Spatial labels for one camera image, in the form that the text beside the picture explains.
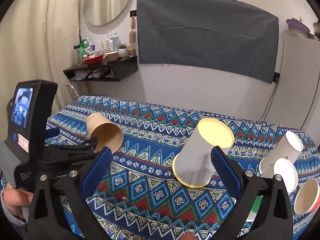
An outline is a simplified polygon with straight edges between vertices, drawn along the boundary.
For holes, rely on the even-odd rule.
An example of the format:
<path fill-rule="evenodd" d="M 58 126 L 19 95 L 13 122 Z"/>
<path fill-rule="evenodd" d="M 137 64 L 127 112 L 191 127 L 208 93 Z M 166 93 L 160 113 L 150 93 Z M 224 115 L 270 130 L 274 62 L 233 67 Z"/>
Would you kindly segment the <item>person's left hand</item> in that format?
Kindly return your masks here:
<path fill-rule="evenodd" d="M 15 189 L 10 183 L 7 183 L 3 191 L 3 203 L 13 216 L 26 220 L 22 208 L 31 205 L 33 195 L 33 193 L 23 189 Z"/>

